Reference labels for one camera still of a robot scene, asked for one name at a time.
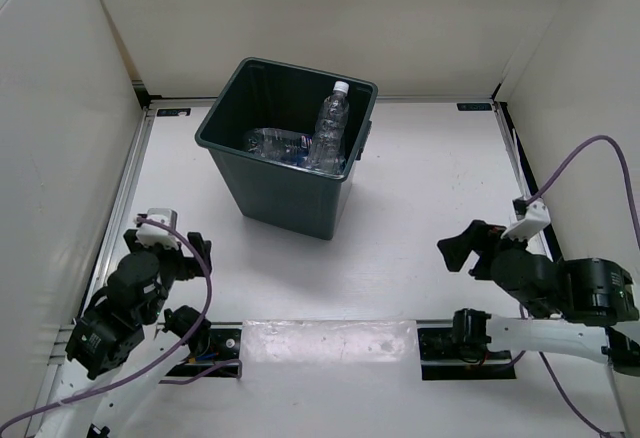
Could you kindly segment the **large clear labelled bottle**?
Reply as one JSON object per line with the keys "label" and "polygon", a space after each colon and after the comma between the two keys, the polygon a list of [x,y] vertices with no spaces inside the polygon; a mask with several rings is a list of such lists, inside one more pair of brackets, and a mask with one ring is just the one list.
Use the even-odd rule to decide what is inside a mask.
{"label": "large clear labelled bottle", "polygon": [[275,161],[290,151],[306,152],[311,147],[310,135],[278,128],[255,128],[243,136],[243,150],[261,158]]}

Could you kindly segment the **clear crushed plastic bottle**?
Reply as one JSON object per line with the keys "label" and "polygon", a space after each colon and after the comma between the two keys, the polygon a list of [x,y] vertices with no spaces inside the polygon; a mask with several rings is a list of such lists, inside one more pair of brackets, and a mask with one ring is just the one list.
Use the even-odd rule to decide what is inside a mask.
{"label": "clear crushed plastic bottle", "polygon": [[318,113],[305,167],[325,174],[338,175],[344,160],[343,138],[350,105],[349,84],[336,81]]}

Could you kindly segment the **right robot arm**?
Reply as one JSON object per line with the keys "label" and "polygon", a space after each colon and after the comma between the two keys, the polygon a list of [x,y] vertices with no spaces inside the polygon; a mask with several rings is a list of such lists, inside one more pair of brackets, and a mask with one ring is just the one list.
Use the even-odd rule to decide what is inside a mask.
{"label": "right robot arm", "polygon": [[552,261],[527,246],[508,228],[482,220],[438,241],[448,271],[460,271],[477,254],[470,276],[496,284],[529,314],[512,319],[460,309],[449,333],[452,351],[464,358],[480,350],[562,354],[638,375],[639,341],[615,328],[639,319],[629,273],[600,258]]}

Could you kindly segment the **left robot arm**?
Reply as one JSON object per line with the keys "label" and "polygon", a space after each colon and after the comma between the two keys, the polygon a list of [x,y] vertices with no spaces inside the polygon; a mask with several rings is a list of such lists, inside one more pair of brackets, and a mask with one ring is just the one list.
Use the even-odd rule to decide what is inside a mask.
{"label": "left robot arm", "polygon": [[76,321],[38,436],[113,437],[180,360],[208,351],[206,313],[165,302],[175,282],[211,277],[212,245],[172,222],[143,215],[125,232],[129,252]]}

